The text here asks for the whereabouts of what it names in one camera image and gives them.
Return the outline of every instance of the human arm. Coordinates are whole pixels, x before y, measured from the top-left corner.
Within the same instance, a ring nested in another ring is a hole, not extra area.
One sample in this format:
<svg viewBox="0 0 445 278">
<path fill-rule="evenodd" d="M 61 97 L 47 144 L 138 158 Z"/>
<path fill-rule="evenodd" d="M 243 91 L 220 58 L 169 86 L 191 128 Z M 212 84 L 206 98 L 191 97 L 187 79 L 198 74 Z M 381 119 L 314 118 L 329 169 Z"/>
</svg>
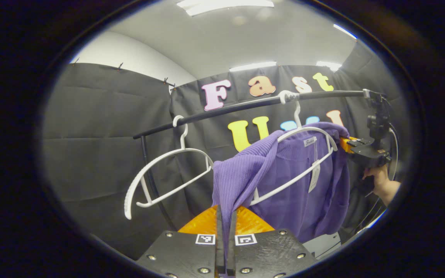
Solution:
<svg viewBox="0 0 445 278">
<path fill-rule="evenodd" d="M 394 196 L 401 183 L 389 180 L 387 176 L 387 164 L 381 167 L 365 169 L 363 172 L 363 180 L 367 176 L 374 176 L 374 190 L 373 193 L 382 199 L 382 202 L 387 206 Z"/>
</svg>

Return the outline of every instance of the screw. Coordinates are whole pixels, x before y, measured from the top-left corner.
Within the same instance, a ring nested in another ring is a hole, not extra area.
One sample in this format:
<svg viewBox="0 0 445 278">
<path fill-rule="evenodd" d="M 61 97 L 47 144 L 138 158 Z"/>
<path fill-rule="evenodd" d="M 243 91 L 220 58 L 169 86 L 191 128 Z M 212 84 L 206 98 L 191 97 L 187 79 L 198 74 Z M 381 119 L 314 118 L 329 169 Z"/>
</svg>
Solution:
<svg viewBox="0 0 445 278">
<path fill-rule="evenodd" d="M 199 268 L 198 271 L 203 274 L 211 272 L 211 270 L 208 268 Z"/>
</svg>

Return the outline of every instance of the ceiling light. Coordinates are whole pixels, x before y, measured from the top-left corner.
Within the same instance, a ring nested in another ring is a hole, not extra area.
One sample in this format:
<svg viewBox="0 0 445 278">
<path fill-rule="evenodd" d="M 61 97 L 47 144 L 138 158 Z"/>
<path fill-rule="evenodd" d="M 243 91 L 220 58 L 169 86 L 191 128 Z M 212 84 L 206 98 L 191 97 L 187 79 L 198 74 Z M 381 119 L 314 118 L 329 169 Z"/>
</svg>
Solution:
<svg viewBox="0 0 445 278">
<path fill-rule="evenodd" d="M 270 67 L 270 66 L 275 66 L 275 65 L 276 65 L 276 61 L 274 61 L 274 62 L 255 63 L 255 64 L 250 64 L 250 65 L 244 65 L 244 66 L 230 68 L 229 71 L 240 71 L 240 70 L 247 70 L 247 69 Z"/>
<path fill-rule="evenodd" d="M 332 71 L 337 71 L 341 67 L 341 64 L 317 61 L 316 66 L 326 66 L 326 67 L 329 67 Z"/>
<path fill-rule="evenodd" d="M 190 16 L 229 7 L 274 7 L 274 3 L 270 0 L 184 0 L 177 5 L 182 7 Z"/>
<path fill-rule="evenodd" d="M 336 24 L 333 25 L 334 28 L 341 30 L 342 32 L 348 34 L 348 36 L 352 37 L 353 39 L 357 39 L 357 37 L 355 37 L 352 33 L 348 32 L 347 30 L 345 30 L 343 27 L 341 26 L 337 26 Z"/>
</svg>

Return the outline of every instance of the white wall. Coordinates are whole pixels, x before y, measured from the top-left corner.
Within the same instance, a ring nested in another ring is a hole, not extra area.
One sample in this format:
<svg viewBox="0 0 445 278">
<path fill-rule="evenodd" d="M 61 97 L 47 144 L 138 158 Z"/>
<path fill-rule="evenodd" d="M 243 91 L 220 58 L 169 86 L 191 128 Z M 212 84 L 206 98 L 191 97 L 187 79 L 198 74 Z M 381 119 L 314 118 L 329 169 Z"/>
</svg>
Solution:
<svg viewBox="0 0 445 278">
<path fill-rule="evenodd" d="M 147 76 L 164 80 L 168 77 L 171 84 L 183 85 L 195 81 L 185 69 L 166 56 L 136 39 L 111 31 L 106 31 L 89 42 L 70 61 L 77 63 L 102 64 L 135 71 Z"/>
<path fill-rule="evenodd" d="M 303 246 L 307 248 L 310 253 L 314 253 L 316 259 L 320 260 L 324 258 L 325 255 L 341 247 L 341 239 L 337 232 L 334 234 L 323 234 L 303 243 Z"/>
</svg>

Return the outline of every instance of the human hand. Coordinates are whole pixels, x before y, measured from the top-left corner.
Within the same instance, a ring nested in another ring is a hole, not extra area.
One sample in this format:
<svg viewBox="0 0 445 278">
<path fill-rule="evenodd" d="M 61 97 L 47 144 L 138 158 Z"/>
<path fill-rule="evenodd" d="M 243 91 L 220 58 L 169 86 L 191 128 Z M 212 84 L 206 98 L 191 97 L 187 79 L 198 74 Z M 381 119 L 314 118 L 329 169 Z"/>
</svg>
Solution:
<svg viewBox="0 0 445 278">
<path fill-rule="evenodd" d="M 365 180 L 367 176 L 374 176 L 374 194 L 380 196 L 383 192 L 386 192 L 386 187 L 389 181 L 387 176 L 387 164 L 381 167 L 366 168 L 363 172 L 362 180 Z"/>
</svg>

